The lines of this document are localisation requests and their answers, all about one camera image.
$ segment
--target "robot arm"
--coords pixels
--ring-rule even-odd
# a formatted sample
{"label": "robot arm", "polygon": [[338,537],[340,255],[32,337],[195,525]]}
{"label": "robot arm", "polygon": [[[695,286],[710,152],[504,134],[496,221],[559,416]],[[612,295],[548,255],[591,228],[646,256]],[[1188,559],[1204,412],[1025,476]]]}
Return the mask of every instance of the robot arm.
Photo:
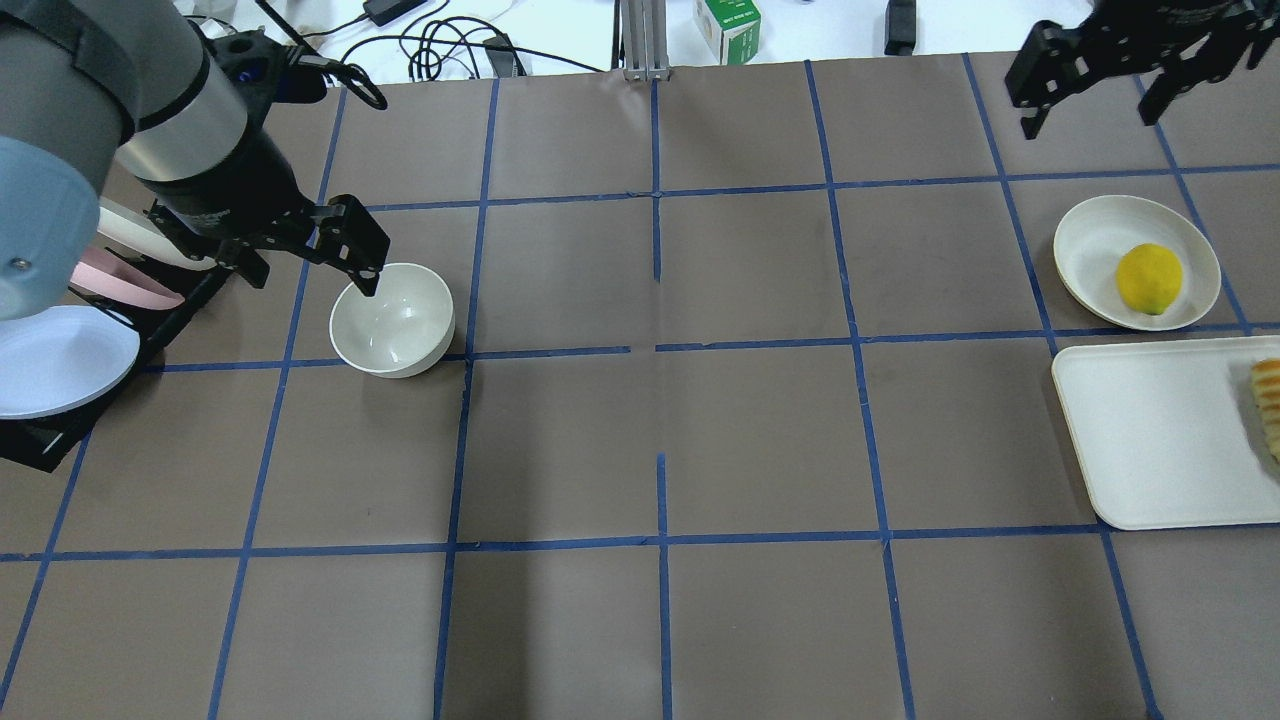
{"label": "robot arm", "polygon": [[1172,100],[1196,85],[1221,82],[1251,50],[1258,67],[1280,33],[1280,0],[1096,0],[1080,27],[1036,23],[1005,85],[1034,138],[1050,109],[1101,79],[1164,72],[1138,105],[1156,124]]}
{"label": "robot arm", "polygon": [[183,254],[260,287],[255,250],[287,250],[371,295],[385,233],[351,196],[316,208],[262,129],[287,55],[261,33],[206,44],[169,0],[0,0],[0,319],[61,297],[113,156]]}

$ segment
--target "bread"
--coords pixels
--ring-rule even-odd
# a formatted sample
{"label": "bread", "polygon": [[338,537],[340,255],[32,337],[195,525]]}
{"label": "bread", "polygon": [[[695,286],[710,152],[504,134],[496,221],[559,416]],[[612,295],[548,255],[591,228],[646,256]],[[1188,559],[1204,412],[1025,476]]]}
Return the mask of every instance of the bread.
{"label": "bread", "polygon": [[1262,415],[1262,429],[1267,433],[1267,450],[1280,462],[1280,357],[1270,357],[1253,365],[1251,372],[1253,402]]}

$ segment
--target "lemon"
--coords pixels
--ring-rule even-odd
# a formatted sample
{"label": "lemon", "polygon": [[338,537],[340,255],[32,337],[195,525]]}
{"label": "lemon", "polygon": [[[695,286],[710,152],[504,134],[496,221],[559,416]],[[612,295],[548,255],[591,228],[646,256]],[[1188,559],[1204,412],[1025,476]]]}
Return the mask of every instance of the lemon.
{"label": "lemon", "polygon": [[1160,315],[1183,290],[1183,264],[1167,247],[1151,242],[1139,245],[1116,265],[1116,288],[1129,307]]}

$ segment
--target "green and white box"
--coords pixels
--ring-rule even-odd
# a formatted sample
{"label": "green and white box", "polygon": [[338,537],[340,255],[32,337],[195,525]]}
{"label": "green and white box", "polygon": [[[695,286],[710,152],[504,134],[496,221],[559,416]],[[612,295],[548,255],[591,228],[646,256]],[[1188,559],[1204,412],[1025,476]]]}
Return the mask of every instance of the green and white box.
{"label": "green and white box", "polygon": [[722,65],[742,65],[760,50],[760,10],[751,0],[694,0],[698,28]]}

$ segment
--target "white bowl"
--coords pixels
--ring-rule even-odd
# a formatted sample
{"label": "white bowl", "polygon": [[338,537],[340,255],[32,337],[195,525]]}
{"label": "white bowl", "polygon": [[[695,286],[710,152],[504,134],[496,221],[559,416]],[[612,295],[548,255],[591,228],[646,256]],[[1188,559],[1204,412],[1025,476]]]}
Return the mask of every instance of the white bowl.
{"label": "white bowl", "polygon": [[138,333],[87,305],[0,323],[0,420],[65,413],[115,387],[138,357]]}
{"label": "white bowl", "polygon": [[348,365],[379,378],[416,375],[444,356],[453,340],[453,296],[422,265],[383,268],[378,292],[348,284],[329,314],[329,342]]}
{"label": "white bowl", "polygon": [[[1183,264],[1183,290],[1160,315],[1130,309],[1116,288],[1116,265],[1153,242]],[[1071,297],[1094,315],[1135,331],[1171,331],[1204,316],[1222,290],[1222,269],[1208,240],[1160,202],[1129,195],[1092,197],[1071,208],[1053,234],[1053,261]]]}

